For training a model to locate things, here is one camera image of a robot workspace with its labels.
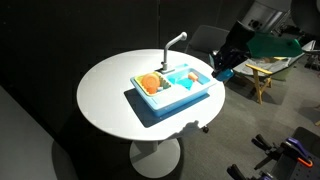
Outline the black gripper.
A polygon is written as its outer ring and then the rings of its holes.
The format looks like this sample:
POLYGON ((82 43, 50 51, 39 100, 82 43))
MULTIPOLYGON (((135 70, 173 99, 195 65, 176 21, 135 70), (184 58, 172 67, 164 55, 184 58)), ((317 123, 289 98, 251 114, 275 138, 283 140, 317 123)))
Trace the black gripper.
POLYGON ((247 42, 255 35, 255 31, 237 21, 228 33, 225 43, 214 56, 211 75, 216 78, 222 69, 232 69, 246 60, 250 55, 247 42))

